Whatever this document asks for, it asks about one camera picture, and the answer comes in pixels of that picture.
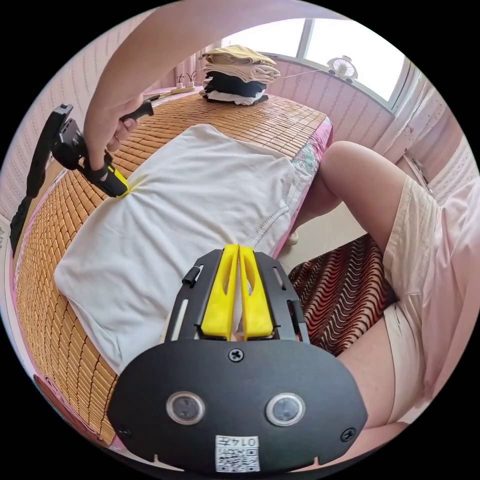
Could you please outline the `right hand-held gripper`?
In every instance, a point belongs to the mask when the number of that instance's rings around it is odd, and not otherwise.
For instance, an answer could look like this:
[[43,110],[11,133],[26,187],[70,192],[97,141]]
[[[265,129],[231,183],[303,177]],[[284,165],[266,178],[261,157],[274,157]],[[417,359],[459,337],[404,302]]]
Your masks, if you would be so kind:
[[90,184],[110,198],[121,198],[130,191],[127,179],[113,164],[112,155],[104,153],[104,164],[99,170],[92,170],[83,134],[76,121],[70,118],[71,104],[61,104],[52,113],[60,121],[51,143],[53,158],[64,168],[78,171]]

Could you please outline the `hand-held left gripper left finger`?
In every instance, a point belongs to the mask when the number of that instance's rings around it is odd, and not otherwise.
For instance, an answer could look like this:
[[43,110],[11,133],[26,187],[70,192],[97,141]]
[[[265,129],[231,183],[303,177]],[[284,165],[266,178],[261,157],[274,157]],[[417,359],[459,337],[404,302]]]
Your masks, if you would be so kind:
[[221,252],[200,326],[206,337],[231,339],[239,249],[229,244]]

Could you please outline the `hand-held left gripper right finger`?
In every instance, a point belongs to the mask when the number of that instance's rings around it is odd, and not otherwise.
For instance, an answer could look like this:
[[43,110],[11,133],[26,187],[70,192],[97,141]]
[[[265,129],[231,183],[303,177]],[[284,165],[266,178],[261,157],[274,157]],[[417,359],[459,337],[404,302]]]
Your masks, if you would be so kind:
[[255,252],[239,248],[243,336],[246,341],[271,337],[274,331],[269,304]]

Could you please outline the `person's right hand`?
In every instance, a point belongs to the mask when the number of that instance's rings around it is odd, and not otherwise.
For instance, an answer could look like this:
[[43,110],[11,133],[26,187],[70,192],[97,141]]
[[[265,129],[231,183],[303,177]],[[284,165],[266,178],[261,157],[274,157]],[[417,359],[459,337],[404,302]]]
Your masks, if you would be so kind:
[[102,169],[105,152],[117,151],[138,126],[136,120],[121,120],[121,117],[137,110],[142,103],[142,95],[117,105],[99,96],[91,100],[85,116],[83,138],[92,170]]

